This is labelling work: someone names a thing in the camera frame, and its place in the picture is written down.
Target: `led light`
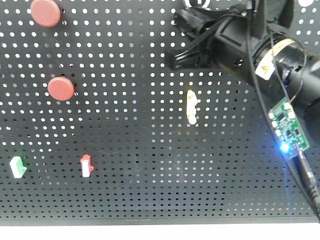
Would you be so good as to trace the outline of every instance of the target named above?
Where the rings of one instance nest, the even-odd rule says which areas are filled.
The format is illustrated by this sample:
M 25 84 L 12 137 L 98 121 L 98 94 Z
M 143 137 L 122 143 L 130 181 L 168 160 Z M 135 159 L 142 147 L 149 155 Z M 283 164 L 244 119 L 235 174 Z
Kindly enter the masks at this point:
M 287 152 L 289 152 L 289 150 L 290 150 L 290 146 L 289 146 L 288 143 L 283 142 L 283 143 L 281 144 L 280 149 L 281 149 L 282 152 L 287 153 Z

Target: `yellow terminal block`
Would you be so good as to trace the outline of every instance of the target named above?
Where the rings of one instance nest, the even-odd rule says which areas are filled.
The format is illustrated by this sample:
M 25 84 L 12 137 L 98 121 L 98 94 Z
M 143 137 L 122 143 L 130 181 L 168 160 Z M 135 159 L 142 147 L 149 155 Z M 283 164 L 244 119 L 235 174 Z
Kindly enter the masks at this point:
M 194 125 L 197 123 L 197 108 L 198 99 L 194 91 L 188 90 L 186 93 L 186 117 L 188 118 L 189 124 Z

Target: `red terminal block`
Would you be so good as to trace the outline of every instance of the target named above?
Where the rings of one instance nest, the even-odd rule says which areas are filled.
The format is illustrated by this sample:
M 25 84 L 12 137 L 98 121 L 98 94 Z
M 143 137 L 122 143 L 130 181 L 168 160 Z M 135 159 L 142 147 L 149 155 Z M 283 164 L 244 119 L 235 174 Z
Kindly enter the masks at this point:
M 69 79 L 57 76 L 48 83 L 48 92 L 58 101 L 67 101 L 75 94 L 75 87 Z
M 82 177 L 89 178 L 90 173 L 95 169 L 95 167 L 91 165 L 91 156 L 87 154 L 84 155 L 81 158 L 80 163 L 82 168 Z
M 33 0 L 30 9 L 33 20 L 43 27 L 54 27 L 60 21 L 61 11 L 53 0 Z

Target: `black cable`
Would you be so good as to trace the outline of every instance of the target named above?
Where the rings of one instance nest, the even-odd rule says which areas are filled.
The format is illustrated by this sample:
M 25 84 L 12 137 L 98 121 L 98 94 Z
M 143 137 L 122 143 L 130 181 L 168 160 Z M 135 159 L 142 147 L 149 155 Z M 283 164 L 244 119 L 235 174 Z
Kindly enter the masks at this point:
M 252 23 L 253 23 L 253 14 L 254 14 L 254 10 L 253 9 L 247 9 L 248 12 L 247 14 L 249 15 L 247 18 L 247 31 L 246 31 L 246 50 L 247 50 L 247 55 L 248 55 L 248 62 L 249 62 L 249 68 L 250 68 L 250 73 L 252 76 L 252 80 L 253 80 L 253 85 L 259 100 L 259 103 L 261 105 L 264 117 L 267 121 L 267 124 L 269 126 L 269 129 L 271 130 L 274 139 L 277 139 L 274 128 L 272 127 L 272 123 L 271 120 L 269 119 L 268 116 L 268 110 L 265 104 L 265 101 L 263 99 L 263 95 L 259 86 L 259 82 L 258 82 L 258 78 L 256 75 L 256 70 L 255 70 L 255 64 L 254 64 L 254 56 L 253 56 L 253 49 L 252 49 L 252 37 L 251 37 L 251 33 L 252 33 Z M 313 201 L 310 199 L 304 185 L 301 182 L 301 178 L 299 176 L 299 173 L 297 171 L 297 169 L 295 168 L 295 165 L 293 163 L 292 159 L 285 159 L 285 157 L 283 155 L 281 155 L 285 164 L 288 166 L 290 173 L 293 177 L 293 179 L 296 182 L 296 185 L 298 186 L 298 188 L 300 189 L 302 195 L 304 196 L 305 200 L 307 201 L 307 203 L 309 204 L 309 206 L 311 207 L 311 209 L 314 211 L 314 213 L 316 214 L 316 217 L 319 219 L 320 221 L 320 214 L 318 211 L 318 207 L 315 206 L 315 204 L 313 203 Z
M 267 9 L 268 9 L 267 2 L 265 2 L 265 10 L 267 10 Z M 286 38 L 287 38 L 287 36 L 281 32 L 272 31 L 269 28 L 268 24 L 267 24 L 267 31 L 268 31 L 268 34 L 270 37 L 271 49 L 272 49 L 272 63 L 275 67 L 277 79 L 279 81 L 279 84 L 282 87 L 282 90 L 283 90 L 285 96 L 287 97 L 287 99 L 290 99 L 288 96 L 286 87 L 284 85 L 284 82 L 279 75 L 278 66 L 276 63 L 275 55 L 274 55 L 274 46 L 275 45 L 274 45 L 274 38 L 273 38 L 272 32 L 279 34 L 279 35 L 282 35 Z M 299 87 L 298 91 L 296 92 L 296 94 L 290 99 L 290 102 L 292 103 L 295 100 L 295 98 L 299 95 L 299 93 L 301 92 L 301 90 L 303 88 L 303 85 L 304 85 L 303 75 L 305 72 L 305 68 L 307 66 L 308 56 L 307 56 L 307 51 L 306 51 L 305 47 L 299 41 L 293 39 L 292 37 L 290 37 L 290 39 L 295 41 L 301 47 L 301 50 L 304 53 L 304 61 L 303 61 L 302 71 L 300 72 L 300 87 Z M 296 148 L 299 151 L 298 156 L 296 156 L 292 159 L 288 159 L 286 161 L 286 165 L 289 167 L 291 174 L 294 175 L 293 179 L 295 180 L 295 182 L 297 184 L 299 184 L 299 188 L 300 188 L 302 194 L 304 195 L 308 204 L 310 205 L 313 212 L 316 214 L 317 218 L 320 221 L 320 192 L 319 192 L 319 189 L 317 186 L 317 181 L 316 181 L 314 174 L 312 173 L 311 167 L 307 161 L 306 156 L 299 149 L 298 145 L 296 146 Z

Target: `cable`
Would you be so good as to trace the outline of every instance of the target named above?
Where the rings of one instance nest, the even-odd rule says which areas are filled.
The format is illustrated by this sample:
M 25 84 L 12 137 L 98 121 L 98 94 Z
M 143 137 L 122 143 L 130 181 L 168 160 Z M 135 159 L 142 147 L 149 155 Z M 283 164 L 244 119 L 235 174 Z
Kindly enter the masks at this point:
M 251 33 L 252 33 L 252 18 L 253 18 L 253 9 L 248 8 L 248 11 L 250 10 L 250 12 L 248 12 L 248 14 L 250 14 L 250 16 L 247 18 L 247 31 L 246 31 L 246 50 L 247 50 L 247 55 L 248 55 L 248 61 L 249 61 L 249 68 L 250 68 L 250 72 L 251 72 L 251 76 L 252 76 L 252 80 L 253 80 L 253 85 L 259 100 L 259 103 L 261 105 L 264 117 L 269 125 L 269 129 L 271 130 L 274 139 L 276 138 L 276 134 L 275 131 L 272 127 L 272 123 L 268 117 L 268 110 L 265 104 L 265 101 L 263 99 L 263 95 L 259 86 L 259 82 L 258 82 L 258 78 L 256 75 L 256 70 L 255 70 L 255 64 L 254 64 L 254 56 L 253 56 L 253 50 L 252 50 L 252 38 L 251 38 Z M 319 214 L 319 210 L 318 210 L 318 206 L 315 206 L 315 204 L 313 203 L 313 201 L 310 199 L 310 196 L 308 195 L 304 185 L 301 182 L 301 178 L 299 176 L 299 173 L 297 172 L 293 160 L 292 159 L 285 159 L 285 157 L 283 155 L 281 155 L 284 162 L 286 163 L 286 165 L 288 166 L 291 175 L 293 177 L 293 179 L 296 182 L 296 185 L 298 186 L 298 188 L 300 189 L 302 195 L 304 196 L 305 200 L 307 201 L 307 203 L 309 204 L 309 206 L 311 207 L 311 209 L 313 210 L 313 212 L 315 213 L 316 217 L 319 219 L 320 222 L 320 214 Z
M 282 35 L 284 37 L 287 37 L 286 35 L 284 35 L 282 32 L 277 32 L 277 31 L 273 31 L 269 28 L 269 26 L 267 25 L 267 31 L 268 31 L 268 34 L 270 36 L 270 39 L 271 39 L 271 47 L 272 47 L 272 61 L 273 61 L 273 65 L 275 67 L 275 74 L 278 78 L 278 80 L 281 82 L 281 86 L 284 90 L 284 93 L 286 94 L 286 96 L 289 98 L 288 96 L 288 93 L 287 93 L 287 90 L 283 84 L 283 80 L 282 78 L 280 77 L 279 75 L 279 71 L 278 71 L 278 66 L 277 66 L 277 63 L 276 63 L 276 59 L 275 59 L 275 53 L 274 53 L 274 38 L 273 38 L 273 35 L 272 35 L 272 32 L 273 33 L 276 33 L 276 34 L 279 34 L 279 35 Z M 303 80 L 303 75 L 305 73 L 305 68 L 307 66 L 307 58 L 308 58 L 308 55 L 307 55 L 307 51 L 305 49 L 305 47 L 297 40 L 293 39 L 292 37 L 290 37 L 290 39 L 292 39 L 294 42 L 296 42 L 300 47 L 301 49 L 303 50 L 303 53 L 304 53 L 304 60 L 303 60 L 303 66 L 302 66 L 302 70 L 301 70 L 301 73 L 300 73 L 300 87 L 299 89 L 297 90 L 296 94 L 290 99 L 290 102 L 293 103 L 294 100 L 297 98 L 297 96 L 300 94 L 300 92 L 302 91 L 302 88 L 304 86 L 304 80 Z

